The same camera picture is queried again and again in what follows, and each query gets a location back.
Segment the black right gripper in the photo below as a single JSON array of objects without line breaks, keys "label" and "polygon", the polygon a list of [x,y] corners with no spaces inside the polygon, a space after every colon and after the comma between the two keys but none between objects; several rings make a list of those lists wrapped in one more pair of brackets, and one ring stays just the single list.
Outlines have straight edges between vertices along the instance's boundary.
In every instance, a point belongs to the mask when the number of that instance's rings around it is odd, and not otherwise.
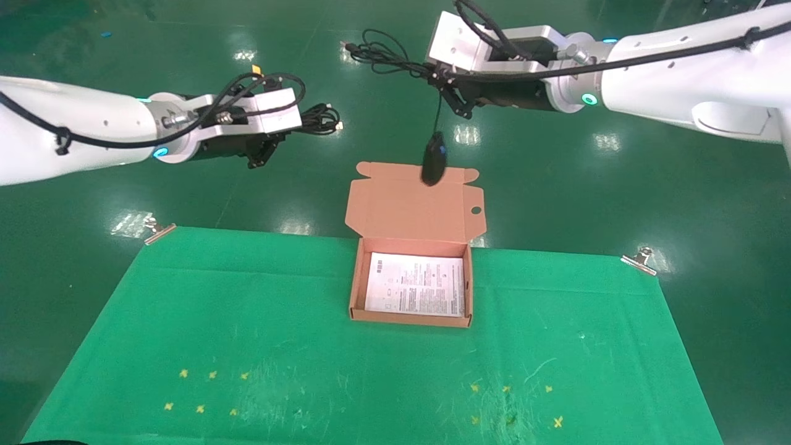
[{"label": "black right gripper", "polygon": [[456,116],[463,119],[471,119],[473,109],[486,105],[557,112],[542,80],[483,82],[461,79],[458,84],[457,74],[457,68],[447,63],[429,65],[429,84],[440,87],[441,98]]}]

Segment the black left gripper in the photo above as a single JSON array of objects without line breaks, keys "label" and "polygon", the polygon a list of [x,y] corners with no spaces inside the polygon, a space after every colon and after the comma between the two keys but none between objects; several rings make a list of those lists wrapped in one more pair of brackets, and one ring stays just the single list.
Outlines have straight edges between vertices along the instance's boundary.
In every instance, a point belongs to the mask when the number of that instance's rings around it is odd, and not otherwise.
[{"label": "black left gripper", "polygon": [[286,135],[223,135],[198,144],[196,153],[189,161],[239,157],[247,160],[249,169],[256,169],[268,163],[285,139]]}]

